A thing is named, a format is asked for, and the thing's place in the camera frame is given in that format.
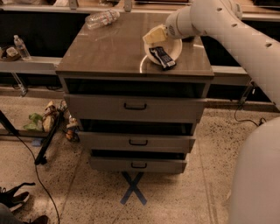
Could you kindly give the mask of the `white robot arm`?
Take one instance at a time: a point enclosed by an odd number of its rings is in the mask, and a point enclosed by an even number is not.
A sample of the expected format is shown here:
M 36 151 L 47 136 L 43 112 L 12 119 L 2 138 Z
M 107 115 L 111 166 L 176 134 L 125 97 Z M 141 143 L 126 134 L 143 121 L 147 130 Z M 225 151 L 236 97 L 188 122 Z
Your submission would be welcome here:
M 280 43 L 241 21 L 233 0 L 194 0 L 150 30 L 146 44 L 200 35 L 217 40 L 280 109 Z M 255 129 L 241 147 L 228 224 L 280 224 L 280 118 Z

